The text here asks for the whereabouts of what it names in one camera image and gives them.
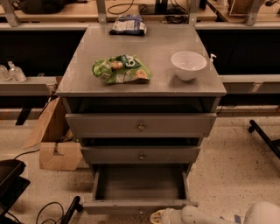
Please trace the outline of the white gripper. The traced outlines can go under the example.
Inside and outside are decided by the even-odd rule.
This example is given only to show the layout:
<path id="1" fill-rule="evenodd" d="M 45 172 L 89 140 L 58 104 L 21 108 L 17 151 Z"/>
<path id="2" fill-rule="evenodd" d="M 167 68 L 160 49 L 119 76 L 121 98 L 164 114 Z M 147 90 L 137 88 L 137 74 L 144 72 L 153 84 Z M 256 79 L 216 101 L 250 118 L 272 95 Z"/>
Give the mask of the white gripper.
<path id="1" fill-rule="evenodd" d="M 156 211 L 150 216 L 152 224 L 182 224 L 182 214 L 180 210 L 166 208 Z"/>

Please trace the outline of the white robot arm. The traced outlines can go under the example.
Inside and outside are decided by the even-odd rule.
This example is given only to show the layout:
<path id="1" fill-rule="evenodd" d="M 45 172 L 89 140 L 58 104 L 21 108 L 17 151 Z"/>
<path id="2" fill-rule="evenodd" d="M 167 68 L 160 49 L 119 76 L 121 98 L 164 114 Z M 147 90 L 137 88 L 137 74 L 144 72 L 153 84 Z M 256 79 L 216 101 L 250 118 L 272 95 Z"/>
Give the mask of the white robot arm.
<path id="1" fill-rule="evenodd" d="M 261 201 L 252 204 L 245 215 L 235 214 L 233 220 L 214 217 L 199 210 L 196 206 L 182 209 L 160 209 L 150 216 L 152 224 L 280 224 L 280 206 Z"/>

